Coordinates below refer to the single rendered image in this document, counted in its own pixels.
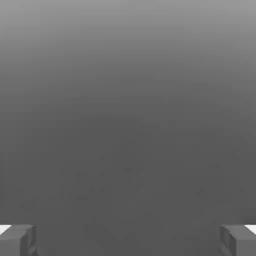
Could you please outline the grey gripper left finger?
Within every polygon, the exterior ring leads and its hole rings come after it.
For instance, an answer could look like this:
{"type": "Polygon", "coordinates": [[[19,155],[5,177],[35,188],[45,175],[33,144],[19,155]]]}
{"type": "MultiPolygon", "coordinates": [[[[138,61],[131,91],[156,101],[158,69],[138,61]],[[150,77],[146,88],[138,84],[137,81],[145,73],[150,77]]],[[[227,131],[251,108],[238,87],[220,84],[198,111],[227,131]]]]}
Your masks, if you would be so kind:
{"type": "Polygon", "coordinates": [[[37,227],[0,224],[0,256],[38,256],[37,227]]]}

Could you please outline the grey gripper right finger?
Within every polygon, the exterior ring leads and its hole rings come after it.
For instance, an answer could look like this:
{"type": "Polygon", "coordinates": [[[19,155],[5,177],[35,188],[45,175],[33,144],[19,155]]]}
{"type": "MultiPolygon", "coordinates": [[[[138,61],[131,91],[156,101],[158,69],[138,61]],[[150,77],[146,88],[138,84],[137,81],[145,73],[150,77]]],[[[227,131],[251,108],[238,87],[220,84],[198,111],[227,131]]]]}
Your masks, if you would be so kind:
{"type": "Polygon", "coordinates": [[[256,256],[256,224],[221,225],[219,236],[223,256],[256,256]]]}

